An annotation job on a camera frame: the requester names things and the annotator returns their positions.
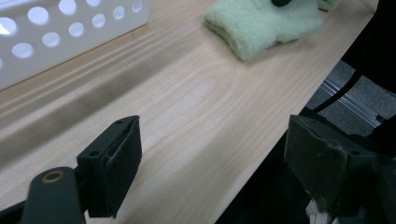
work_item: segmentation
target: dark object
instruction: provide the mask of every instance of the dark object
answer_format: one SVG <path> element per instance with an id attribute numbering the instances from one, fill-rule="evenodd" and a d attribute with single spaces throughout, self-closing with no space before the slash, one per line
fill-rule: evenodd
<path id="1" fill-rule="evenodd" d="M 283 134 L 216 224 L 305 223 L 310 198 L 283 162 L 285 142 Z"/>
<path id="2" fill-rule="evenodd" d="M 276 7 L 283 7 L 287 5 L 289 2 L 291 2 L 291 0 L 272 0 L 272 3 Z"/>
<path id="3" fill-rule="evenodd" d="M 389 200 L 395 198 L 396 174 L 387 167 L 396 161 L 370 150 L 374 145 L 369 139 L 358 144 L 317 120 L 290 116 L 285 161 L 319 211 L 353 219 L 362 206 L 370 223 L 392 223 L 394 215 L 386 211 L 396 208 Z"/>
<path id="4" fill-rule="evenodd" d="M 387 157 L 396 157 L 396 115 L 385 120 L 381 125 L 374 128 L 372 133 L 367 137 L 377 142 L 379 145 L 378 152 Z"/>
<path id="5" fill-rule="evenodd" d="M 354 74 L 340 91 L 314 109 L 316 113 L 350 91 L 362 76 L 366 76 L 377 85 L 396 93 L 396 84 L 391 72 L 393 71 L 393 59 L 396 57 L 395 9 L 396 1 L 378 1 L 373 18 L 342 58 L 344 62 L 355 68 Z"/>
<path id="6" fill-rule="evenodd" d="M 54 168 L 33 179 L 21 223 L 84 222 L 78 184 L 72 168 Z"/>
<path id="7" fill-rule="evenodd" d="M 114 122 L 77 156 L 80 177 L 88 182 L 90 217 L 116 216 L 141 158 L 137 117 Z"/>
<path id="8" fill-rule="evenodd" d="M 142 158 L 139 117 L 117 120 L 78 155 L 78 167 L 36 176 L 28 198 L 0 212 L 0 223 L 85 223 L 115 217 Z"/>

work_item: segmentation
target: table surface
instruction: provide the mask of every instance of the table surface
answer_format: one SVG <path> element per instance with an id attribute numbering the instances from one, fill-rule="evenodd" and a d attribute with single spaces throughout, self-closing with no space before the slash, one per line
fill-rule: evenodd
<path id="1" fill-rule="evenodd" d="M 343 0 L 319 32 L 243 63 L 203 25 L 215 2 L 153 0 L 148 24 L 0 91 L 0 209 L 139 115 L 143 160 L 118 217 L 88 223 L 214 223 L 376 8 Z"/>

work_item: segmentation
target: white plastic basket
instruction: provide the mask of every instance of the white plastic basket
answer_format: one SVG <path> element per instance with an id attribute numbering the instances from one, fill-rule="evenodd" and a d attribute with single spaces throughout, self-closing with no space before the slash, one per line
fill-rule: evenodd
<path id="1" fill-rule="evenodd" d="M 0 90 L 148 20 L 149 0 L 0 0 Z"/>

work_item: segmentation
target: gray floor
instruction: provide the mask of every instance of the gray floor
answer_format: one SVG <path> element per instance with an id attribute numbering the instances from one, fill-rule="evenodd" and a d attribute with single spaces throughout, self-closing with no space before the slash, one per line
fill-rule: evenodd
<path id="1" fill-rule="evenodd" d="M 349 80 L 353 72 L 354 69 L 352 67 L 340 61 L 329 74 L 327 80 L 336 87 L 341 88 Z M 329 97 L 330 94 L 327 91 L 319 88 L 306 106 L 312 109 Z M 365 76 L 358 81 L 344 98 L 349 99 L 356 105 L 365 107 L 368 112 L 380 115 L 384 119 L 389 119 L 396 114 L 395 95 L 377 86 Z M 343 101 L 340 100 L 330 105 L 319 114 L 348 134 L 367 135 L 373 130 L 375 127 L 373 123 L 368 122 L 364 116 L 361 116 L 353 108 L 348 108 L 346 104 L 340 102 Z"/>

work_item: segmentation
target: wooden table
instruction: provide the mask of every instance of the wooden table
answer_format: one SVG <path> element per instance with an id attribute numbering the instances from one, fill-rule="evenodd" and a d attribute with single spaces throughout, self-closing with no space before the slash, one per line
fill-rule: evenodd
<path id="1" fill-rule="evenodd" d="M 320 32 L 247 63 L 203 26 L 215 0 L 153 0 L 148 24 L 0 91 L 0 209 L 116 119 L 140 116 L 143 160 L 117 219 L 214 223 L 373 17 L 342 0 Z"/>

